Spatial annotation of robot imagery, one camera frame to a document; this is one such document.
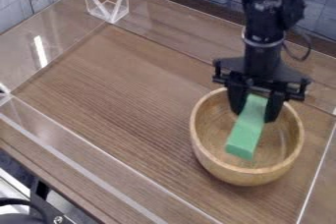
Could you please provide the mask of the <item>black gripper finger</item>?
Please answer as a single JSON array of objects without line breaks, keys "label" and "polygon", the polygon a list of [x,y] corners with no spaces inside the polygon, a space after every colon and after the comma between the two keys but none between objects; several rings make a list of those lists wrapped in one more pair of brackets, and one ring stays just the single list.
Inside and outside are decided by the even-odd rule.
[{"label": "black gripper finger", "polygon": [[245,109],[247,101],[247,86],[238,82],[229,82],[227,92],[231,110],[237,115],[239,115]]},{"label": "black gripper finger", "polygon": [[273,123],[278,120],[286,102],[286,98],[287,96],[282,91],[271,91],[265,115],[266,123]]}]

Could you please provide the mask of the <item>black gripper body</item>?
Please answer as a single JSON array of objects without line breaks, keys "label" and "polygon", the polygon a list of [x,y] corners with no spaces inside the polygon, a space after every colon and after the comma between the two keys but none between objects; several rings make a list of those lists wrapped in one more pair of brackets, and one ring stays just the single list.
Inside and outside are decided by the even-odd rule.
[{"label": "black gripper body", "polygon": [[283,44],[273,47],[246,45],[242,57],[217,58],[213,81],[226,87],[241,85],[246,89],[281,92],[286,100],[305,101],[311,78],[282,57]]}]

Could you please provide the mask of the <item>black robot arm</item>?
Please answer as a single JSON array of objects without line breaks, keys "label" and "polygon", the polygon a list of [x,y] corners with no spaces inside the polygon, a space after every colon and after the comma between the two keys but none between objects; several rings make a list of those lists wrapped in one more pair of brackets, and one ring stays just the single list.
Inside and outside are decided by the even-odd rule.
[{"label": "black robot arm", "polygon": [[305,0],[242,0],[245,55],[218,58],[213,81],[227,88],[230,107],[241,114],[254,92],[269,94],[265,121],[278,120],[287,101],[306,99],[311,78],[283,60],[287,31],[305,15]]}]

